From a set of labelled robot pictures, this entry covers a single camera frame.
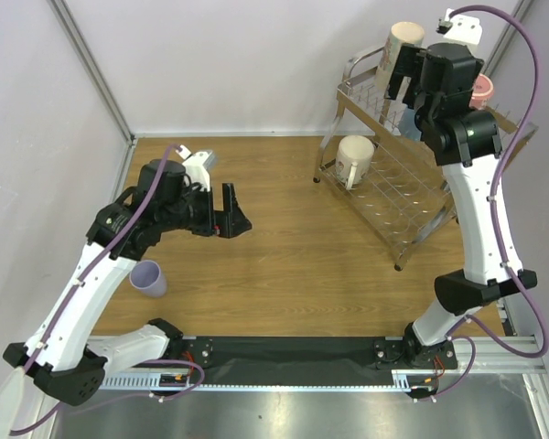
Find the cream patterned ceramic mug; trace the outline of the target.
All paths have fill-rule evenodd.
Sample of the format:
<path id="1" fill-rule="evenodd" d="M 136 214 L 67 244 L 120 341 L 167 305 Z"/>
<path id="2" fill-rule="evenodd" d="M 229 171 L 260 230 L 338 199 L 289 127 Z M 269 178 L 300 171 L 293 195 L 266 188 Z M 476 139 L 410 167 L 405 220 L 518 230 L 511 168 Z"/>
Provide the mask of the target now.
<path id="1" fill-rule="evenodd" d="M 415 22 L 402 21 L 392 25 L 375 74 L 375 86 L 379 92 L 387 90 L 402 45 L 420 46 L 424 37 L 424 28 Z"/>

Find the blue plastic cup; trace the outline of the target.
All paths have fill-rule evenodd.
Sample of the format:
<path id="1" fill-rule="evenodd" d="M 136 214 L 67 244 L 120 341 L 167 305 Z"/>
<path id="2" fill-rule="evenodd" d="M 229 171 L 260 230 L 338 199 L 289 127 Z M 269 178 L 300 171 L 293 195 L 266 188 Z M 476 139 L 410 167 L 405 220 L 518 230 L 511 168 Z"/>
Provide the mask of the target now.
<path id="1" fill-rule="evenodd" d="M 405 108 L 397 125 L 397 128 L 402 137 L 418 142 L 421 140 L 422 134 L 421 131 L 416 127 L 414 118 L 414 110 Z"/>

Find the pink ceramic mug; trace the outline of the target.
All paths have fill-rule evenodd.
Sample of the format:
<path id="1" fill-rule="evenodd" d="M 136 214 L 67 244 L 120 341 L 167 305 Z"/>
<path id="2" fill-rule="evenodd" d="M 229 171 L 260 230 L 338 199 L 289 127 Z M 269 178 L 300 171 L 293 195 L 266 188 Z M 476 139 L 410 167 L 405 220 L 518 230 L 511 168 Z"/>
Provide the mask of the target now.
<path id="1" fill-rule="evenodd" d="M 493 82 L 488 76 L 480 73 L 474 82 L 469 107 L 476 110 L 484 109 L 493 94 Z"/>

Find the green interior white mug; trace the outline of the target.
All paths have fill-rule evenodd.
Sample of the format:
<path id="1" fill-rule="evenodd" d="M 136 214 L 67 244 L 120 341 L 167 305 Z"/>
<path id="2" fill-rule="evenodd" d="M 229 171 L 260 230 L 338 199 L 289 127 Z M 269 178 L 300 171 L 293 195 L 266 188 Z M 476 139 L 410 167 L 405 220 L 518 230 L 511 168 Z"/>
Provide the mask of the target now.
<path id="1" fill-rule="evenodd" d="M 338 146 L 334 175 L 346 190 L 352 190 L 366 176 L 375 147 L 361 135 L 343 137 Z"/>

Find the lilac plastic cup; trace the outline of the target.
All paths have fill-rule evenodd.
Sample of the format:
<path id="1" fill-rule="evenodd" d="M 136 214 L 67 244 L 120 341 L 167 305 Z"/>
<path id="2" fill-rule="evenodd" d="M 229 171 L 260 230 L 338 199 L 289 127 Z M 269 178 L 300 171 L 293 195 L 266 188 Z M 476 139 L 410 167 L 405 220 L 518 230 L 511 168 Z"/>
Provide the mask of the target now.
<path id="1" fill-rule="evenodd" d="M 149 297 L 162 297 L 167 292 L 167 279 L 155 261 L 139 262 L 130 272 L 129 281 L 132 287 Z"/>

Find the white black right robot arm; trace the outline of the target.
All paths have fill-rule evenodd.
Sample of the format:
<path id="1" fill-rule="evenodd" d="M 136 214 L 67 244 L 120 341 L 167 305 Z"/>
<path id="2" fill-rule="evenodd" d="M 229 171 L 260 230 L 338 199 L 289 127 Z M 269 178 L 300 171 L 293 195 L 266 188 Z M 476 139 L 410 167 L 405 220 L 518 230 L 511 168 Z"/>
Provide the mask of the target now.
<path id="1" fill-rule="evenodd" d="M 404 79 L 404 104 L 414 110 L 421 140 L 442 169 L 457 211 L 465 264 L 438 276 L 435 301 L 404 332 L 404 360 L 422 368 L 447 338 L 481 308 L 537 285 L 512 247 L 500 174 L 502 144 L 494 115 L 471 107 L 483 62 L 455 43 L 428 48 L 403 44 L 385 93 L 395 99 Z"/>

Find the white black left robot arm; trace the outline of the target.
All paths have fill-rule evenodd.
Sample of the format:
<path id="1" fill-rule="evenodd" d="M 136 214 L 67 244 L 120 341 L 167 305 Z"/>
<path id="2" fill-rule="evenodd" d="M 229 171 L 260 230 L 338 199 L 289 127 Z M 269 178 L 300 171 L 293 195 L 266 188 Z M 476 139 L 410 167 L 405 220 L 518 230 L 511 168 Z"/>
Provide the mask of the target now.
<path id="1" fill-rule="evenodd" d="M 144 165 L 136 185 L 98 211 L 77 269 L 44 323 L 26 342 L 9 344 L 4 360 L 25 368 L 37 388 L 70 406 L 89 400 L 115 372 L 151 360 L 177 364 L 183 334 L 162 318 L 108 342 L 91 344 L 88 338 L 117 287 L 163 233 L 230 239 L 251 229 L 232 183 L 222 186 L 223 208 L 214 208 L 215 162 L 211 151 L 200 151 L 183 162 Z"/>

